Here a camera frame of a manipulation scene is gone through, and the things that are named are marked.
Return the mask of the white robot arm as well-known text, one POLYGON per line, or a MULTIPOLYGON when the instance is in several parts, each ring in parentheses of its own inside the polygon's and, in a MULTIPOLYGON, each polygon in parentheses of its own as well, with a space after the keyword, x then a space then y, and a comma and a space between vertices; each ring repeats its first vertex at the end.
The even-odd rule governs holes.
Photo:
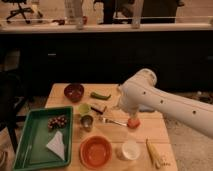
POLYGON ((144 105, 213 139, 213 105, 159 90, 156 83, 157 77, 152 70, 139 70, 121 85, 119 108, 135 114, 139 106, 144 105))

